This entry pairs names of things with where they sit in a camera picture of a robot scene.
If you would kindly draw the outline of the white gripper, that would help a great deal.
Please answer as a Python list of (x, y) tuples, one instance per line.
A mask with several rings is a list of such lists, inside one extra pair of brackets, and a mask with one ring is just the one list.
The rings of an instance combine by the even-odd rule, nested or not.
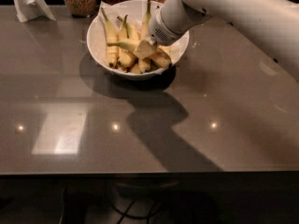
[(154, 54), (157, 44), (171, 46), (182, 37), (182, 34), (176, 34), (166, 26), (162, 11), (161, 7), (155, 10), (149, 20), (149, 37), (143, 38), (133, 51), (138, 59), (145, 59)]

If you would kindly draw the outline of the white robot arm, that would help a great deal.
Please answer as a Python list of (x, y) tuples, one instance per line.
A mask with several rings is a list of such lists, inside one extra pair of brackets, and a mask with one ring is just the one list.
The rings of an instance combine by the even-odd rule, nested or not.
[(191, 28), (218, 17), (299, 79), (299, 6), (288, 0), (166, 0), (136, 47), (139, 58), (170, 46)]

